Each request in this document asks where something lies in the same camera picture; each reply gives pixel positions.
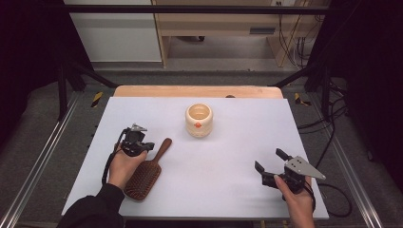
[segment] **white table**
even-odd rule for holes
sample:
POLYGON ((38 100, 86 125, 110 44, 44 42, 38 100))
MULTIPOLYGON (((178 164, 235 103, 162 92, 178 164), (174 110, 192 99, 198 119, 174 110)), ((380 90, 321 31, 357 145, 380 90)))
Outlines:
MULTIPOLYGON (((283 172, 275 152, 306 159, 290 107, 285 99, 113 97, 98 126, 65 208, 86 195, 96 195, 113 144, 126 127, 148 129, 144 142, 173 143, 160 159, 162 173, 144 201, 126 197, 120 213, 128 219, 280 219, 288 218, 277 189, 261 185, 258 161, 266 171, 283 172), (214 129, 206 138, 190 136, 184 112, 206 103, 214 112, 214 129)), ((321 195, 315 219, 327 219, 321 195)))

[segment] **wooden hair brush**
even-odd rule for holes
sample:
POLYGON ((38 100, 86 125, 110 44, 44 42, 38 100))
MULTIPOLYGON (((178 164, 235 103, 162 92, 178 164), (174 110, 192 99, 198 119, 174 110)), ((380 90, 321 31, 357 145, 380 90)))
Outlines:
POLYGON ((169 148, 171 143, 172 140, 166 138, 153 160, 140 163, 125 186, 124 192, 126 195, 135 200, 145 199, 155 181, 160 176, 162 169, 158 164, 158 160, 163 156, 163 153, 169 148))

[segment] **brush bristles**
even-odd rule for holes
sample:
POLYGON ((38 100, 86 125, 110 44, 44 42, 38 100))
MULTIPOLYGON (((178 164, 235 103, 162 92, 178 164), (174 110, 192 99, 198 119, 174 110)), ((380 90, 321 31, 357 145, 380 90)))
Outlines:
POLYGON ((161 167, 155 162, 142 162, 127 182, 125 194, 135 200, 145 199, 160 173, 161 167))

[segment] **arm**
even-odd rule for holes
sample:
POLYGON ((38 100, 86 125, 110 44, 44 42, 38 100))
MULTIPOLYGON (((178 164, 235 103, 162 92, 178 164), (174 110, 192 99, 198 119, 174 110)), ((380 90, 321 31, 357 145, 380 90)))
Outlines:
MULTIPOLYGON (((290 191, 284 180, 275 175, 276 185, 285 197, 288 206, 288 213, 290 214, 291 221, 296 228, 311 228, 315 227, 313 211, 312 211, 312 198, 306 190, 295 195, 290 191)), ((306 177, 306 181, 311 185, 311 178, 306 177)))
POLYGON ((109 180, 97 196, 87 196, 77 200, 58 224, 65 227, 124 227, 119 208, 125 198, 123 189, 136 168, 145 160, 143 151, 137 157, 128 157, 120 148, 109 167, 109 180))

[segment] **ceramic cup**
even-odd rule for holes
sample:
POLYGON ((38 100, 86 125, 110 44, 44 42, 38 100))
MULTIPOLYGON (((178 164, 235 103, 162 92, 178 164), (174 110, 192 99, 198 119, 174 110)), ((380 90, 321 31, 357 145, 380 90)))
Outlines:
POLYGON ((213 110, 207 104, 192 104, 185 113, 186 130, 194 137, 204 137, 213 129, 213 110))

